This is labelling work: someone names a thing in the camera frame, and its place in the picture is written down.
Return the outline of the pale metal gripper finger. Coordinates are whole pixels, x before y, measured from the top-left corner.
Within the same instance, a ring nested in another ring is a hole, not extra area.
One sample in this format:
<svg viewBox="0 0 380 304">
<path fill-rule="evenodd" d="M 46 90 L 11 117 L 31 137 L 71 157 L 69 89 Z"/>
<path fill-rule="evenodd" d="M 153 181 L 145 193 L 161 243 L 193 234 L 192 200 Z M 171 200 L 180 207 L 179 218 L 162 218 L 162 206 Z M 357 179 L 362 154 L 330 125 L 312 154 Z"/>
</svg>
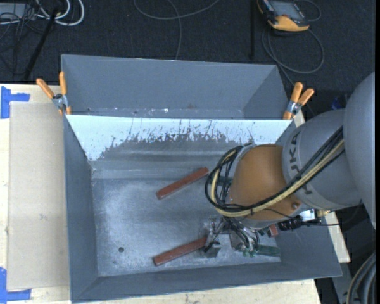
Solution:
<svg viewBox="0 0 380 304">
<path fill-rule="evenodd" d="M 222 218 L 212 218 L 210 220 L 210 227 L 209 227 L 209 238 L 216 238 L 224 228 L 224 221 Z"/>
<path fill-rule="evenodd" d="M 216 258 L 222 245 L 219 241 L 212 241 L 203 248 L 203 256 L 206 258 Z"/>
</svg>

